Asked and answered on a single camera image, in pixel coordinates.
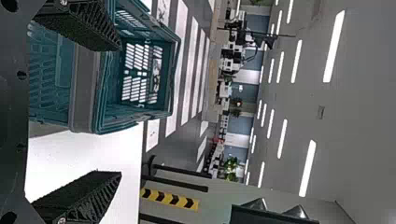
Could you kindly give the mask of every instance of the plastic crate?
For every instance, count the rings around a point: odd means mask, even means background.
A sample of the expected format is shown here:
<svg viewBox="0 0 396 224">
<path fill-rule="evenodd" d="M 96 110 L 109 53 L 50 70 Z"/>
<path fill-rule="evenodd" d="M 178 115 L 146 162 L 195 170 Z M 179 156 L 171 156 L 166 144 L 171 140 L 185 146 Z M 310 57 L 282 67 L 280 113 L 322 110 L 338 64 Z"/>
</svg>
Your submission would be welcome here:
<svg viewBox="0 0 396 224">
<path fill-rule="evenodd" d="M 121 52 L 91 52 L 61 36 L 56 42 L 56 34 L 35 28 L 33 35 L 50 34 L 38 42 L 39 47 L 50 45 L 52 50 L 50 57 L 40 54 L 36 59 L 43 66 L 37 68 L 38 75 L 30 76 L 31 99 L 33 93 L 44 97 L 46 87 L 37 84 L 34 89 L 32 84 L 48 76 L 51 106 L 31 100 L 31 120 L 103 134 L 172 114 L 180 38 L 151 17 L 138 0 L 108 0 L 106 6 L 121 35 Z M 33 55 L 31 51 L 30 67 Z M 46 64 L 51 68 L 47 75 Z"/>
<path fill-rule="evenodd" d="M 75 43 L 38 23 L 28 25 L 30 120 L 67 124 Z"/>
</svg>

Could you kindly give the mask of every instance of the ceiling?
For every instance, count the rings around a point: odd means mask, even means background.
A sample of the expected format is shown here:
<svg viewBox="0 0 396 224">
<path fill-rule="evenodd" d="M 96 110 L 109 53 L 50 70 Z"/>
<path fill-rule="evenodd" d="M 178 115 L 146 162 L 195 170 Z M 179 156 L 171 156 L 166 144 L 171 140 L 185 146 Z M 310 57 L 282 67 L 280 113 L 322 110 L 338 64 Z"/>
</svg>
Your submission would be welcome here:
<svg viewBox="0 0 396 224">
<path fill-rule="evenodd" d="M 310 140 L 318 144 L 307 197 L 336 200 L 360 224 L 396 222 L 396 45 L 392 0 L 294 1 L 273 7 L 271 23 L 283 9 L 281 38 L 266 56 L 259 94 L 268 104 L 264 127 L 255 119 L 256 149 L 249 155 L 251 185 L 257 185 L 265 161 L 263 188 L 298 194 Z M 332 81 L 323 74 L 334 19 L 345 10 Z M 312 20 L 313 11 L 318 15 Z M 290 83 L 297 41 L 303 40 L 296 82 Z M 285 60 L 276 84 L 280 52 Z M 268 84 L 270 61 L 273 81 Z M 325 106 L 323 119 L 318 107 Z M 272 136 L 266 138 L 274 109 Z M 281 160 L 276 156 L 283 119 L 289 121 Z"/>
</svg>

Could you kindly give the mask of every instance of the gray floor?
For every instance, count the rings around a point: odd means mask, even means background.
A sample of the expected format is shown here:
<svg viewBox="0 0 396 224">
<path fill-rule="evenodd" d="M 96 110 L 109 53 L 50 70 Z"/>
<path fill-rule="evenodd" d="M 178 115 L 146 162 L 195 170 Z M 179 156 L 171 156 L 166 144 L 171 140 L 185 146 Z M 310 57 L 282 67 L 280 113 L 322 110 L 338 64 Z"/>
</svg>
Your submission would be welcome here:
<svg viewBox="0 0 396 224">
<path fill-rule="evenodd" d="M 154 0 L 153 1 L 153 10 L 152 15 L 157 17 L 156 8 L 161 3 L 162 0 Z M 177 21 L 177 0 L 171 0 L 171 9 L 170 9 L 170 19 L 169 19 L 169 27 L 175 31 L 176 29 L 176 21 Z M 185 91 L 185 81 L 187 75 L 187 64 L 188 64 L 188 55 L 189 53 L 189 44 L 191 40 L 191 23 L 192 17 L 194 17 L 199 24 L 199 28 L 205 31 L 206 36 L 209 36 L 210 23 L 212 19 L 212 10 L 207 1 L 194 1 L 194 0 L 185 0 L 184 3 L 189 9 L 188 20 L 187 20 L 187 30 L 184 44 L 184 58 L 183 58 L 183 66 L 182 66 L 182 76 L 180 80 L 180 92 L 179 92 L 179 105 L 177 109 L 177 130 L 172 133 L 167 138 L 165 137 L 166 130 L 166 119 L 161 120 L 160 122 L 160 131 L 159 131 L 159 144 L 146 153 L 146 139 L 147 139 L 147 130 L 148 125 L 145 123 L 144 134 L 144 143 L 143 143 L 143 161 L 145 161 L 149 156 L 156 155 L 156 163 L 162 164 L 165 163 L 167 166 L 173 166 L 177 168 L 183 168 L 188 170 L 196 170 L 199 162 L 197 162 L 197 149 L 207 136 L 207 139 L 213 137 L 214 128 L 209 125 L 208 129 L 204 134 L 200 135 L 201 130 L 201 116 L 202 113 L 199 113 L 195 118 L 190 119 L 185 125 L 180 126 L 181 117 L 183 114 L 183 99 L 184 99 L 184 91 Z M 197 38 L 197 46 L 200 45 L 199 32 Z M 198 57 L 198 50 L 196 50 L 195 54 L 196 58 Z M 194 93 L 195 86 L 195 76 L 198 69 L 197 68 L 197 60 L 195 60 L 194 65 L 194 73 L 192 74 L 192 85 L 191 85 L 191 103 L 190 103 L 190 114 L 191 117 L 192 111 L 192 99 Z M 206 144 L 205 152 L 208 151 L 209 144 Z"/>
</svg>

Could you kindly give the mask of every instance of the fluorescent light panel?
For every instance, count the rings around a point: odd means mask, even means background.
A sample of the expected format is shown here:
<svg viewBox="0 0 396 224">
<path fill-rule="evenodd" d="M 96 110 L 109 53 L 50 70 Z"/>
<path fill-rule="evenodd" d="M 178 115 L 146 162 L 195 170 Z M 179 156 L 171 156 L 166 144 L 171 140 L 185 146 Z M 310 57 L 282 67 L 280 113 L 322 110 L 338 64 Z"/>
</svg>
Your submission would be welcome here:
<svg viewBox="0 0 396 224">
<path fill-rule="evenodd" d="M 259 110 L 257 111 L 257 119 L 260 119 L 261 112 L 262 112 L 262 100 L 259 101 Z"/>
<path fill-rule="evenodd" d="M 271 83 L 271 81 L 272 81 L 272 74 L 274 72 L 274 63 L 275 63 L 275 59 L 272 59 L 271 67 L 270 67 L 270 74 L 268 75 L 268 83 Z"/>
<path fill-rule="evenodd" d="M 283 59 L 285 58 L 285 52 L 282 51 L 280 53 L 280 61 L 279 61 L 279 67 L 277 68 L 277 78 L 276 78 L 276 83 L 280 82 L 280 75 L 282 74 L 282 68 L 283 68 Z"/>
<path fill-rule="evenodd" d="M 303 178 L 300 186 L 300 197 L 306 196 L 306 190 L 308 188 L 309 177 L 311 176 L 312 164 L 314 163 L 315 151 L 317 149 L 317 143 L 311 140 L 308 147 L 308 153 L 306 155 L 305 168 Z"/>
<path fill-rule="evenodd" d="M 246 185 L 248 185 L 249 179 L 250 179 L 250 172 L 247 172 L 247 182 L 246 182 Z"/>
<path fill-rule="evenodd" d="M 293 11 L 293 5 L 294 5 L 294 0 L 290 0 L 290 2 L 289 2 L 288 20 L 287 20 L 288 24 L 290 23 L 291 12 Z"/>
<path fill-rule="evenodd" d="M 280 32 L 280 24 L 282 23 L 282 14 L 283 14 L 283 11 L 280 10 L 279 11 L 279 17 L 277 18 L 277 27 L 276 27 L 276 34 L 277 35 L 279 35 L 279 32 Z"/>
<path fill-rule="evenodd" d="M 280 133 L 279 148 L 277 149 L 277 158 L 282 157 L 283 144 L 285 143 L 286 130 L 288 129 L 288 120 L 283 120 L 282 132 Z"/>
<path fill-rule="evenodd" d="M 301 47 L 303 46 L 303 40 L 299 40 L 297 43 L 296 57 L 294 58 L 293 71 L 291 72 L 291 83 L 296 81 L 298 64 L 300 63 Z"/>
<path fill-rule="evenodd" d="M 249 140 L 250 144 L 251 144 L 251 141 L 253 140 L 253 134 L 254 134 L 254 128 L 251 128 L 251 134 L 250 134 L 250 140 Z"/>
<path fill-rule="evenodd" d="M 264 73 L 264 65 L 262 66 L 262 72 L 260 73 L 260 84 L 262 84 L 262 74 L 263 73 Z"/>
<path fill-rule="evenodd" d="M 330 43 L 329 54 L 327 56 L 326 69 L 324 71 L 323 82 L 332 81 L 332 70 L 334 69 L 335 57 L 337 56 L 338 45 L 343 29 L 344 17 L 346 12 L 343 10 L 335 17 L 334 28 L 332 30 L 332 42 Z"/>
<path fill-rule="evenodd" d="M 260 169 L 260 176 L 259 176 L 259 189 L 262 187 L 262 176 L 264 175 L 264 169 L 265 169 L 265 162 L 262 162 L 262 168 Z"/>
<path fill-rule="evenodd" d="M 251 145 L 251 154 L 254 153 L 254 147 L 256 146 L 256 135 L 253 137 L 253 145 Z"/>
<path fill-rule="evenodd" d="M 247 174 L 247 172 L 248 172 L 248 159 L 247 159 L 247 164 L 245 165 L 245 175 Z"/>
<path fill-rule="evenodd" d="M 273 121 L 274 121 L 274 114 L 275 114 L 275 110 L 272 109 L 271 110 L 271 117 L 270 117 L 270 124 L 268 125 L 268 132 L 267 132 L 267 138 L 268 139 L 271 137 L 272 125 L 273 125 Z"/>
<path fill-rule="evenodd" d="M 264 109 L 262 110 L 262 127 L 264 127 L 266 112 L 267 112 L 267 104 L 264 104 Z"/>
<path fill-rule="evenodd" d="M 273 35 L 274 34 L 274 30 L 275 30 L 275 24 L 274 23 L 272 23 L 272 25 L 271 25 L 271 35 Z"/>
</svg>

